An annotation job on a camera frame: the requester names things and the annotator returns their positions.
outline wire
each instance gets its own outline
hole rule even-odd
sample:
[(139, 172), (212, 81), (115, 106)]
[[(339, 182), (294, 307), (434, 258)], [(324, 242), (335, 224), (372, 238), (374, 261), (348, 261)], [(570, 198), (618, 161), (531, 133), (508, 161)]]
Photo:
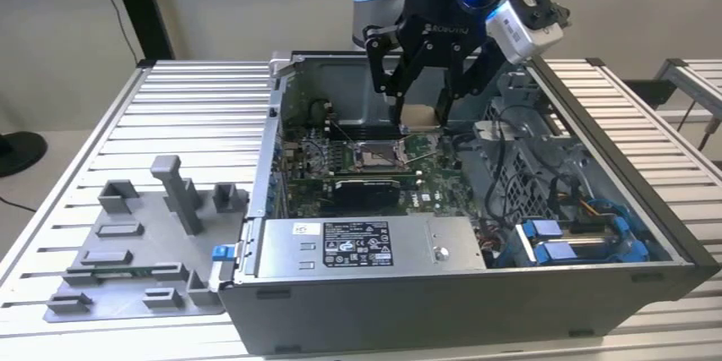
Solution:
[(585, 208), (587, 209), (589, 213), (591, 213), (593, 215), (595, 215), (595, 216), (601, 216), (601, 215), (602, 215), (602, 214), (594, 209), (594, 207), (591, 207), (591, 206), (589, 205), (589, 203), (587, 203), (585, 200), (579, 199), (579, 204), (581, 204), (582, 206), (585, 206)]
[(320, 164), (320, 169), (323, 170), (324, 167), (326, 167), (326, 154), (324, 154), (324, 150), (320, 148), (320, 145), (318, 145), (314, 141), (311, 141), (310, 139), (306, 139), (303, 142), (314, 145), (318, 149), (318, 153), (320, 154), (320, 158), (322, 158), (322, 164)]
[(587, 205), (594, 206), (594, 204), (602, 203), (603, 205), (610, 206), (615, 211), (618, 211), (622, 214), (623, 219), (627, 221), (627, 223), (631, 223), (631, 214), (630, 211), (627, 211), (626, 207), (617, 204), (609, 199), (591, 199), (587, 201)]
[(507, 139), (504, 138), (504, 131), (502, 130), (499, 126), (499, 157), (496, 158), (496, 167), (494, 168), (492, 184), (488, 186), (488, 189), (486, 190), (484, 208), (488, 215), (492, 217), (492, 219), (499, 223), (502, 227), (507, 227), (507, 221), (503, 216), (499, 216), (494, 213), (492, 208), (491, 208), (491, 201), (492, 201), (492, 193), (494, 193), (494, 190), (496, 189), (496, 183), (499, 183), (500, 170), (502, 170), (502, 167), (504, 166), (506, 154), (507, 154)]
[(23, 209), (24, 211), (31, 211), (32, 213), (37, 212), (35, 209), (32, 209), (32, 208), (29, 208), (29, 207), (27, 207), (27, 206), (24, 206), (21, 204), (11, 202), (3, 196), (0, 196), (0, 202), (5, 203), (9, 206), (17, 207), (19, 209)]
[(133, 46), (131, 46), (131, 40), (128, 39), (128, 33), (125, 32), (125, 26), (123, 25), (123, 18), (120, 17), (120, 10), (117, 9), (117, 4), (115, 4), (115, 0), (109, 1), (115, 9), (115, 17), (117, 18), (117, 24), (120, 26), (120, 33), (123, 33), (123, 39), (125, 40), (125, 44), (128, 44), (131, 54), (133, 54), (133, 65), (137, 65), (137, 55), (135, 54)]
[(316, 103), (319, 102), (323, 102), (323, 103), (328, 103), (328, 99), (324, 99), (323, 97), (319, 97), (318, 99), (314, 99), (310, 104), (308, 104), (308, 111), (306, 112), (306, 122), (307, 123), (312, 123), (312, 119), (314, 119), (314, 106), (316, 105)]
[(687, 112), (685, 113), (685, 116), (682, 117), (682, 121), (679, 122), (679, 126), (677, 126), (677, 132), (679, 133), (679, 130), (682, 130), (682, 126), (687, 122), (689, 114), (691, 113), (691, 109), (695, 108), (697, 101), (691, 101), (691, 105), (689, 105)]
[(510, 228), (507, 224), (507, 219), (504, 217), (506, 213), (502, 211), (502, 216), (496, 215), (491, 209), (491, 199), (492, 199), (492, 193), (496, 189), (496, 184), (499, 183), (500, 179), (500, 170), (504, 166), (504, 157), (507, 154), (507, 138), (504, 136), (504, 131), (500, 127), (500, 120), (504, 113), (514, 109), (514, 108), (524, 108), (528, 110), (532, 110), (534, 112), (538, 112), (542, 114), (534, 107), (528, 105), (510, 105), (506, 108), (503, 108), (496, 114), (496, 117), (494, 119), (494, 122), (496, 123), (498, 129), (499, 129), (499, 158), (496, 159), (496, 167), (494, 168), (494, 175), (492, 175), (492, 184), (490, 185), (488, 189), (486, 190), (486, 196), (484, 196), (484, 208), (488, 213), (488, 215), (492, 217), (492, 219), (503, 226)]
[(702, 137), (702, 142), (699, 143), (699, 146), (697, 147), (698, 150), (703, 150), (703, 148), (707, 146), (707, 141), (710, 141), (711, 133), (705, 133)]

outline metal frame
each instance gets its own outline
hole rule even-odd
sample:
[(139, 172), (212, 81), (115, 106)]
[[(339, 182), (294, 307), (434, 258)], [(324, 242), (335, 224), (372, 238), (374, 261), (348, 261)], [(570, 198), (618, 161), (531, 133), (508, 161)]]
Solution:
[(147, 59), (175, 59), (156, 0), (123, 0), (135, 36)]
[(534, 57), (530, 65), (538, 79), (546, 84), (547, 95), (553, 95), (565, 110), (574, 115), (573, 120), (567, 120), (567, 122), (577, 124), (581, 131), (581, 134), (577, 135), (589, 140), (589, 147), (597, 149), (602, 156), (601, 162), (610, 165), (610, 169), (615, 176), (619, 177), (623, 187), (631, 193), (634, 198), (631, 201), (637, 201), (642, 205), (645, 213), (653, 218), (654, 224), (666, 234), (674, 248), (682, 256), (686, 256), (685, 259), (691, 260), (698, 265), (695, 279), (697, 283), (702, 283), (719, 271), (717, 261), (682, 224), (679, 217), (654, 192), (651, 185), (631, 165), (611, 138), (602, 131), (602, 127), (569, 91), (562, 79), (554, 74), (547, 63), (540, 57)]
[[(653, 185), (655, 193), (702, 241), (717, 262), (722, 262), (722, 179), (718, 172), (707, 168), (709, 161), (697, 155), (686, 141), (674, 138), (674, 131), (667, 129), (657, 113), (646, 110), (643, 103), (606, 68), (593, 67), (585, 60), (553, 60), (547, 63)], [(242, 75), (263, 74), (266, 63), (168, 62), (159, 65), (164, 66), (164, 70), (156, 72), (157, 79), (153, 81), (145, 80), (149, 69), (133, 73), (37, 215), (0, 263), (4, 279), (0, 302), (16, 303), (11, 307), (0, 307), (3, 358), (40, 359), (64, 353), (72, 354), (73, 359), (97, 359), (101, 353), (124, 359), (255, 359), (248, 356), (238, 340), (236, 329), (227, 315), (52, 325), (41, 323), (44, 292), (53, 292), (59, 281), (59, 276), (49, 271), (63, 267), (67, 254), (69, 258), (75, 257), (75, 251), (68, 250), (76, 241), (83, 242), (87, 231), (81, 225), (92, 222), (97, 215), (97, 204), (93, 205), (92, 200), (99, 188), (79, 188), (77, 185), (87, 184), (88, 180), (100, 182), (117, 175), (111, 164), (119, 161), (109, 161), (108, 158), (123, 157), (120, 163), (128, 167), (125, 157), (143, 155), (136, 154), (135, 143), (165, 144), (171, 141), (167, 126), (184, 126), (200, 138), (199, 143), (190, 145), (194, 152), (188, 154), (200, 162), (203, 168), (196, 167), (195, 171), (199, 174), (206, 172), (206, 178), (218, 176), (218, 167), (223, 167), (223, 173), (243, 172), (244, 156), (252, 156), (234, 147), (226, 132), (230, 124), (243, 122), (242, 126), (248, 129), (256, 123), (254, 120), (260, 121), (252, 117), (252, 112), (238, 110), (240, 106), (235, 98), (240, 94), (259, 93), (259, 89), (266, 88), (267, 75), (266, 78), (254, 79), (254, 75)], [(224, 75), (236, 79), (223, 79)], [(128, 99), (136, 96), (141, 97), (133, 102), (135, 108), (128, 110)], [(622, 107), (618, 106), (619, 102), (626, 102)], [(173, 104), (184, 105), (187, 113), (168, 112)], [(657, 134), (654, 141), (643, 141), (649, 134)], [(123, 137), (123, 146), (117, 145), (117, 137)], [(109, 149), (113, 143), (113, 153), (103, 155), (103, 160), (99, 160), (96, 152)], [(63, 225), (63, 228), (55, 228), (56, 225)], [(603, 338), (327, 355), (320, 359), (718, 359), (722, 353), (721, 312), (722, 273), (679, 301), (643, 307)], [(119, 345), (119, 340), (133, 345)]]
[(655, 79), (671, 81), (713, 117), (722, 118), (722, 61), (669, 59)]

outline small component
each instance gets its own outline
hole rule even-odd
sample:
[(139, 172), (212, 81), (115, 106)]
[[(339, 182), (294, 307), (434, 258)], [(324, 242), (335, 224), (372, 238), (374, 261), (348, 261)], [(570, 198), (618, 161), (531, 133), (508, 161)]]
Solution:
[(133, 254), (123, 251), (85, 251), (80, 264), (83, 265), (124, 265), (133, 260)]
[(125, 199), (137, 198), (140, 195), (135, 192), (131, 181), (108, 181), (100, 191), (99, 202), (108, 214), (129, 213)]
[(211, 253), (212, 261), (234, 261), (236, 259), (236, 252), (232, 245), (216, 245), (214, 252)]
[(336, 182), (332, 199), (338, 207), (375, 209), (398, 205), (400, 191), (398, 181), (352, 179)]
[(553, 265), (559, 261), (577, 260), (573, 246), (565, 241), (549, 241), (536, 245), (534, 255), (539, 265)]
[(56, 294), (48, 300), (48, 308), (57, 314), (88, 313), (92, 300), (84, 293), (63, 295)]
[(157, 262), (149, 272), (157, 281), (187, 281), (188, 269), (181, 262)]
[(384, 171), (398, 166), (398, 157), (394, 142), (376, 141), (363, 142), (355, 148), (356, 166), (363, 169), (383, 169)]
[(177, 309), (183, 306), (183, 298), (175, 287), (152, 287), (145, 289), (143, 303), (148, 306), (148, 309)]
[(559, 238), (565, 235), (562, 227), (555, 220), (527, 220), (523, 223), (523, 232), (528, 238)]
[(180, 177), (179, 169), (179, 156), (156, 156), (149, 173), (163, 183), (168, 194), (168, 207), (175, 209), (186, 234), (192, 236), (203, 231), (203, 223), (195, 214), (200, 199), (192, 187), (194, 184), (184, 182)]

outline black cable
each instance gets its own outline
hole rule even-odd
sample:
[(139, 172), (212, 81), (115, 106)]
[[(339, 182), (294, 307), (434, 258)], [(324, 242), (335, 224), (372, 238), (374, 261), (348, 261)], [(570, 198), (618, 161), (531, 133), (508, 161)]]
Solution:
[(707, 146), (707, 141), (710, 141), (710, 133), (705, 133), (702, 137), (702, 142), (699, 143), (699, 146), (697, 147), (698, 150), (703, 150), (703, 148)]
[(682, 121), (679, 122), (679, 126), (677, 126), (677, 132), (679, 133), (679, 130), (682, 130), (682, 126), (687, 122), (689, 114), (691, 113), (691, 109), (695, 108), (697, 101), (691, 101), (691, 105), (689, 105), (687, 112), (685, 113), (685, 116), (682, 117)]
[(120, 17), (120, 10), (117, 9), (117, 4), (115, 4), (115, 0), (111, 0), (111, 4), (115, 9), (115, 16), (117, 17), (117, 24), (120, 26), (120, 33), (123, 33), (123, 38), (125, 39), (125, 44), (128, 44), (128, 49), (131, 50), (131, 53), (133, 54), (133, 65), (137, 65), (137, 55), (135, 54), (133, 46), (131, 46), (131, 40), (128, 39), (128, 33), (125, 32), (125, 26), (123, 25), (123, 18)]
[(31, 211), (32, 213), (36, 212), (35, 209), (27, 207), (27, 206), (23, 206), (21, 204), (17, 204), (17, 203), (12, 203), (9, 200), (7, 200), (3, 196), (0, 196), (0, 202), (5, 203), (7, 205), (9, 206), (15, 206), (17, 207), (19, 209), (23, 209), (24, 211)]
[(496, 126), (499, 128), (499, 158), (496, 159), (496, 167), (494, 168), (494, 175), (492, 175), (492, 184), (490, 185), (488, 189), (486, 190), (486, 196), (484, 196), (484, 208), (486, 208), (486, 211), (488, 213), (488, 215), (492, 217), (492, 219), (506, 228), (510, 228), (510, 226), (507, 225), (507, 220), (506, 218), (503, 217), (504, 213), (502, 213), (502, 216), (496, 215), (492, 210), (491, 210), (491, 199), (492, 199), (492, 193), (494, 193), (494, 190), (496, 189), (496, 183), (499, 183), (499, 178), (500, 178), (500, 170), (502, 170), (502, 167), (504, 166), (504, 157), (506, 157), (506, 154), (507, 154), (507, 138), (504, 136), (504, 131), (500, 127), (500, 121), (502, 121), (502, 116), (504, 115), (504, 113), (511, 110), (511, 109), (515, 109), (515, 108), (524, 108), (524, 109), (528, 109), (528, 110), (532, 110), (535, 112), (538, 112), (539, 114), (542, 114), (534, 107), (528, 106), (528, 105), (511, 105), (511, 106), (507, 106), (506, 108), (502, 109), (502, 111), (499, 112), (499, 114), (496, 114), (496, 117), (494, 119), (494, 123), (496, 123)]
[(507, 227), (507, 221), (503, 218), (503, 216), (499, 216), (494, 213), (492, 208), (491, 208), (491, 201), (492, 201), (492, 193), (494, 193), (494, 190), (496, 189), (496, 183), (499, 183), (500, 170), (502, 170), (502, 167), (504, 166), (506, 154), (507, 154), (507, 139), (504, 138), (504, 132), (499, 126), (499, 158), (496, 158), (496, 167), (494, 168), (492, 184), (488, 186), (488, 189), (486, 190), (484, 208), (486, 208), (487, 214), (492, 217), (492, 219), (499, 223), (502, 227)]
[(318, 153), (320, 154), (320, 158), (322, 158), (322, 164), (320, 164), (320, 169), (323, 170), (324, 167), (326, 167), (326, 154), (324, 154), (324, 150), (320, 148), (320, 145), (318, 145), (314, 141), (311, 141), (310, 139), (304, 140), (306, 143), (314, 145), (318, 149)]
[(306, 122), (308, 124), (312, 124), (312, 119), (314, 119), (314, 106), (316, 105), (316, 103), (319, 102), (323, 102), (323, 103), (328, 103), (328, 99), (324, 99), (323, 97), (319, 97), (318, 99), (314, 99), (311, 100), (311, 102), (308, 103), (308, 111), (306, 112)]

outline aluminum extrusion table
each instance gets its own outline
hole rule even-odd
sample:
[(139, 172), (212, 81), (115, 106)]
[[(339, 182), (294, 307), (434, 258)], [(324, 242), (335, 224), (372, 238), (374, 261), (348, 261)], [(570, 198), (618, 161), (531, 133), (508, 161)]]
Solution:
[[(609, 137), (722, 262), (722, 173), (606, 67), (549, 61)], [(1, 359), (255, 359), (227, 315), (48, 324), (45, 300), (100, 212), (108, 179), (160, 190), (147, 168), (177, 154), (199, 189), (252, 189), (270, 94), (267, 63), (167, 61), (139, 68), (0, 263)], [(722, 275), (647, 305), (603, 338), (323, 356), (326, 360), (722, 359)]]

